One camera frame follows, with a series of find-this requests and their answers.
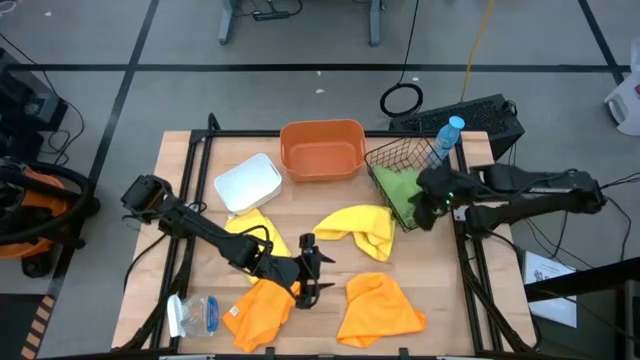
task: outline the orange plastic bin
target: orange plastic bin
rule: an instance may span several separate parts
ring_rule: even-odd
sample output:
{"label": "orange plastic bin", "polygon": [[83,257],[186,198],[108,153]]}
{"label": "orange plastic bin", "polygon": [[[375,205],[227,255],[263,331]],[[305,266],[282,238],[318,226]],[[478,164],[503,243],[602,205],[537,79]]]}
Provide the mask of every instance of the orange plastic bin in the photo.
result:
{"label": "orange plastic bin", "polygon": [[364,154],[364,130],[352,119],[293,122],[280,131],[282,164],[294,181],[348,179]]}

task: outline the orange cloth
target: orange cloth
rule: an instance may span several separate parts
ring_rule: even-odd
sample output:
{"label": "orange cloth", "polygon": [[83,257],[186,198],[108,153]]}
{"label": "orange cloth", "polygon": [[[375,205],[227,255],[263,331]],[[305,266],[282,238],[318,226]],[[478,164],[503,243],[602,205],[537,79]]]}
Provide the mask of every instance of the orange cloth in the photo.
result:
{"label": "orange cloth", "polygon": [[[298,294],[299,289],[299,283],[291,287],[294,294]],[[222,316],[222,321],[235,336],[233,346],[252,352],[258,345],[273,341],[295,303],[287,290],[276,283],[258,281]]]}
{"label": "orange cloth", "polygon": [[414,310],[400,286],[386,274],[365,273],[347,283],[347,313],[339,343],[369,347],[382,336],[420,332],[427,318]]}

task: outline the white paper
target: white paper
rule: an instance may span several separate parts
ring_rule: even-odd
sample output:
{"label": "white paper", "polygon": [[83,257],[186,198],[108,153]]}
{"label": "white paper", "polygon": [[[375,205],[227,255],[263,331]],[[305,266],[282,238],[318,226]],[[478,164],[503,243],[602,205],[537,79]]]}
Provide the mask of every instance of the white paper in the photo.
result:
{"label": "white paper", "polygon": [[[575,269],[568,268],[559,262],[547,259],[527,251],[524,263],[524,283],[552,279],[557,276],[573,274]],[[576,304],[565,299],[552,299],[529,303],[531,313],[545,319],[571,327],[577,327]]]}

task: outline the gray floor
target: gray floor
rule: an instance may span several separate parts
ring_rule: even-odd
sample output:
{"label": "gray floor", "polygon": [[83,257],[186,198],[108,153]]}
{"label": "gray floor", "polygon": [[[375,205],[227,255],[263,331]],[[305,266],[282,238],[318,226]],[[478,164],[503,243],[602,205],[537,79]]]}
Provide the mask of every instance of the gray floor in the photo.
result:
{"label": "gray floor", "polygon": [[[261,0],[255,0],[265,6]],[[382,16],[382,44],[367,45],[367,5],[346,0],[303,0],[304,10],[286,21],[255,23],[238,18],[231,42],[216,39],[220,1],[161,0],[144,46],[141,63],[401,63],[408,42],[413,0],[387,1]],[[0,32],[40,63],[120,63],[129,61],[149,0],[20,3],[0,19]],[[280,0],[283,9],[295,1]],[[464,64],[487,1],[432,0],[420,5],[410,62]],[[589,0],[618,64],[629,63],[632,26],[640,5],[634,0]],[[247,1],[245,10],[251,10]],[[577,1],[498,1],[480,42],[477,64],[606,65]],[[115,201],[140,173],[153,170],[162,133],[202,128],[213,111],[225,129],[279,129],[291,121],[354,118],[367,129],[385,129],[380,95],[398,72],[138,72],[97,189],[100,214],[83,236],[88,245],[77,251],[67,273],[40,356],[106,351],[111,344],[122,299],[122,278],[133,253],[136,233],[120,221]],[[423,109],[458,101],[463,73],[416,72],[425,92]],[[58,92],[75,104],[87,120],[80,140],[70,149],[69,167],[88,173],[123,77],[121,72],[52,72]],[[518,165],[531,170],[589,171],[602,183],[636,170],[638,139],[617,132],[602,104],[615,87],[610,74],[474,73],[467,98],[502,93],[515,101],[527,133],[518,142]],[[411,102],[398,94],[391,106]],[[78,129],[70,113],[63,128]],[[632,218],[640,193],[632,185],[612,188]],[[535,219],[557,240],[560,215]],[[625,222],[612,206],[597,216],[570,215],[564,248],[592,265],[615,262]],[[529,229],[513,226],[516,243],[545,254]],[[627,257],[640,255],[637,229],[632,229]],[[567,264],[584,265],[561,255]],[[44,293],[48,279],[25,278],[18,263],[3,261],[3,293]],[[581,296],[580,301],[613,319],[613,295]],[[541,321],[545,338],[595,358],[613,358],[611,330],[579,311],[579,328]],[[545,349],[570,350],[552,344]]]}

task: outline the orange vacuum cleaner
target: orange vacuum cleaner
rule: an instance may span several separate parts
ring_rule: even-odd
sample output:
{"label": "orange vacuum cleaner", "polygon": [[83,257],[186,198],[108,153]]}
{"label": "orange vacuum cleaner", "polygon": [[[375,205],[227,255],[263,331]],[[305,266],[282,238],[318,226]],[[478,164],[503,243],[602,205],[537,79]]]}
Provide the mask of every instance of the orange vacuum cleaner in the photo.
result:
{"label": "orange vacuum cleaner", "polygon": [[23,273],[32,278],[49,274],[53,245],[82,248],[85,242],[73,235],[72,226],[99,208],[93,186],[75,171],[0,159],[0,259],[21,259]]}

